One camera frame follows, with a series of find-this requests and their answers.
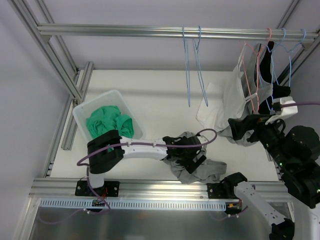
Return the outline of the white tank top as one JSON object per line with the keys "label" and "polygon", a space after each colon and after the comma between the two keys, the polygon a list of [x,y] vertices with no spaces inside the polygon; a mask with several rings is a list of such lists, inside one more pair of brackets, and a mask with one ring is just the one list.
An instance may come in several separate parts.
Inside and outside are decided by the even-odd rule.
{"label": "white tank top", "polygon": [[217,89],[216,83],[208,84],[208,104],[203,100],[196,115],[197,121],[204,128],[211,128],[217,132],[224,130],[229,126],[228,119],[239,119],[246,104],[258,97],[252,90],[244,93],[241,81],[243,56],[244,53],[241,53],[231,77],[223,82],[223,88]]}

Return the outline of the blue wire hanger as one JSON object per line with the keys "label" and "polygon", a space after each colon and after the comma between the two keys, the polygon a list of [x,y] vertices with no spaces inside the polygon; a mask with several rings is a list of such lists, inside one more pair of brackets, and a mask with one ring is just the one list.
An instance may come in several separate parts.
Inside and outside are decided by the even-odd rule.
{"label": "blue wire hanger", "polygon": [[186,78],[186,92],[187,92],[187,104],[191,106],[191,84],[190,84],[190,59],[189,59],[189,47],[185,36],[185,27],[182,27],[182,40],[184,48],[185,59],[185,78]]}
{"label": "blue wire hanger", "polygon": [[207,93],[205,90],[205,83],[202,75],[202,69],[201,69],[201,63],[200,63],[200,58],[199,58],[199,49],[200,49],[200,43],[202,39],[202,28],[198,26],[198,40],[196,41],[195,39],[192,40],[193,43],[193,52],[194,52],[194,57],[195,57],[195,64],[196,64],[196,71],[197,71],[197,76],[198,76],[198,81],[200,85],[200,89],[202,92],[202,96],[204,99],[204,104],[206,107],[208,107],[208,97]]}

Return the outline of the pink wire hanger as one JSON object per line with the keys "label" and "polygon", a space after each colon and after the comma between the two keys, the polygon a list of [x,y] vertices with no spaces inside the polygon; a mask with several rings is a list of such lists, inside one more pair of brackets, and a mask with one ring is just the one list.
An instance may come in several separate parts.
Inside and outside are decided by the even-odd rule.
{"label": "pink wire hanger", "polygon": [[254,46],[248,44],[245,45],[247,48],[252,50],[251,56],[248,63],[244,64],[243,70],[244,75],[241,77],[241,83],[243,87],[243,93],[245,97],[249,97],[256,94],[252,99],[249,100],[247,108],[250,114],[259,114],[259,65],[262,60],[265,50],[267,49],[268,43],[256,43]]}

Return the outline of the green tank top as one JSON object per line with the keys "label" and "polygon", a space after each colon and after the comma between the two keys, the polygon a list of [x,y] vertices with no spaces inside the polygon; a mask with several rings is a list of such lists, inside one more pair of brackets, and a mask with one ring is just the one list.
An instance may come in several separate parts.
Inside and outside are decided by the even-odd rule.
{"label": "green tank top", "polygon": [[122,114],[118,106],[101,106],[86,119],[86,127],[93,139],[117,130],[122,137],[132,138],[135,134],[133,119]]}

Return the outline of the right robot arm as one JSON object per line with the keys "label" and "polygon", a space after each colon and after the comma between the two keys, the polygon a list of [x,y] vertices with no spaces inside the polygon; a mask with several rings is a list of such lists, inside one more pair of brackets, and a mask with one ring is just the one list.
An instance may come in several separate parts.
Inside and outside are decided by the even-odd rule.
{"label": "right robot arm", "polygon": [[268,115],[228,119],[234,140],[252,130],[249,142],[260,142],[280,168],[287,192],[293,197],[294,220],[278,213],[256,193],[240,172],[222,180],[223,193],[238,198],[254,211],[270,231],[271,240],[318,240],[320,238],[320,137],[311,127],[294,126],[288,134],[282,119],[268,123]]}

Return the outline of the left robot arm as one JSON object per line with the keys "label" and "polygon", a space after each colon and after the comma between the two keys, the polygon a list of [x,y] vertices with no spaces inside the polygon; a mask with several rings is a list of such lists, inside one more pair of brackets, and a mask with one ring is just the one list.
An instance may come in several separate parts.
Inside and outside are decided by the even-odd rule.
{"label": "left robot arm", "polygon": [[104,174],[124,159],[167,160],[192,174],[207,159],[205,143],[199,134],[185,132],[178,137],[165,136],[156,140],[132,139],[111,130],[87,143],[88,183],[93,196],[104,190]]}

